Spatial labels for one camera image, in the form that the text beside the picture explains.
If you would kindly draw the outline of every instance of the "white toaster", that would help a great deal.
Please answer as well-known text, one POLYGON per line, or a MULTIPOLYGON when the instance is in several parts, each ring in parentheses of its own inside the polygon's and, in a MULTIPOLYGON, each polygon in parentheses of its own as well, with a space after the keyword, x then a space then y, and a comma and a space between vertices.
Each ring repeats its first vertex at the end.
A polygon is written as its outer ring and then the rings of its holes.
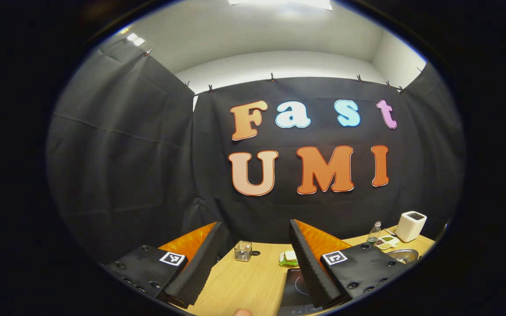
POLYGON ((426 220, 427 216, 418 212, 404 212, 399 219, 395 234, 403 242, 410 242, 419 236, 426 220))

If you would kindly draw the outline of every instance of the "screw hole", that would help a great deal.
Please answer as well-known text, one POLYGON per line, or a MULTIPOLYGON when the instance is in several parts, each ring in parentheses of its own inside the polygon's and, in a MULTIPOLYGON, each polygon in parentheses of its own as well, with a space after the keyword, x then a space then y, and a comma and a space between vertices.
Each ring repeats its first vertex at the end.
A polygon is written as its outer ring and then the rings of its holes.
POLYGON ((161 288, 161 285, 159 284, 159 282, 156 282, 156 281, 149 282, 149 285, 154 288, 161 288))

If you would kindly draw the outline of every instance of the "wooden table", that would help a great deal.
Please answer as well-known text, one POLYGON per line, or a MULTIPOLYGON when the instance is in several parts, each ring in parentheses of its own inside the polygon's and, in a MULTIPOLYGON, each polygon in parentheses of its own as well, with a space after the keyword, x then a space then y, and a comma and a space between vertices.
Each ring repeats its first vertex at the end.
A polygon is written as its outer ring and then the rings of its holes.
MULTIPOLYGON (((388 228, 395 233, 396 226, 388 228)), ((381 236, 388 233, 384 230, 381 236)), ((351 245, 366 242, 367 235, 348 238, 344 241, 351 245)), ((411 242, 402 242, 384 250, 414 249, 424 255, 434 244, 433 240, 419 236, 411 242)), ((275 316, 280 307, 285 287, 286 273, 289 267, 279 266, 281 252, 293 250, 291 244, 262 244, 253 242, 253 250, 259 250, 259 256, 251 257, 249 262, 235 260, 230 250, 210 272, 204 289, 194 305, 187 312, 198 316, 232 316, 238 308, 245 308, 253 316, 275 316)))

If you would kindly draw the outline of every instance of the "stainless steel bowl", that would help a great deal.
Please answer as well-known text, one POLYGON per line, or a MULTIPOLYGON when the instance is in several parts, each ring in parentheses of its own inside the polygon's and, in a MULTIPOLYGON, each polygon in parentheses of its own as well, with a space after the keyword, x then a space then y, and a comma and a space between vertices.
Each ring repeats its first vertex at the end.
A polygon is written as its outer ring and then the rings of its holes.
POLYGON ((413 249, 400 249, 387 254, 402 263, 410 263, 419 258, 419 252, 413 249))

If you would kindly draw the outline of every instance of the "orange letter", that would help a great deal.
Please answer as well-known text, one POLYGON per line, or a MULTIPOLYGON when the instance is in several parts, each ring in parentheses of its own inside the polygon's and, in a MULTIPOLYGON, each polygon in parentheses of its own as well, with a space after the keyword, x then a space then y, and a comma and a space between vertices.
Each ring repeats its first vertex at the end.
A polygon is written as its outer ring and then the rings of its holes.
POLYGON ((265 111, 267 108, 269 108, 269 106, 267 106, 265 101, 257 101, 231 108, 229 111, 233 113, 235 119, 235 133, 231 135, 231 138, 233 140, 244 140, 245 138, 251 138, 257 135, 257 130, 251 128, 251 122, 256 126, 261 125, 263 118, 259 110, 265 111), (258 110, 253 110, 251 114, 249 114, 249 110, 253 108, 258 108, 258 110))
POLYGON ((374 180, 372 180, 372 185, 375 187, 385 186, 390 181, 386 172, 386 154, 388 153, 388 148, 382 145, 373 146, 371 152, 374 154, 376 162, 376 175, 374 176, 374 180))
POLYGON ((254 185, 249 183, 247 162, 251 160, 249 152, 235 152, 228 156, 231 161, 231 180, 233 187, 241 194, 261 196, 269 193, 275 186, 275 159, 278 152, 274 150, 261 151, 257 158, 263 162, 263 181, 254 185))
POLYGON ((296 151, 302 158, 302 185, 298 188, 299 194, 314 194, 318 189, 314 185, 314 177, 323 192, 326 192, 335 176, 331 186, 333 192, 352 190, 355 185, 351 182, 351 154, 350 146, 337 146, 333 151, 329 164, 315 147, 302 147, 296 151))

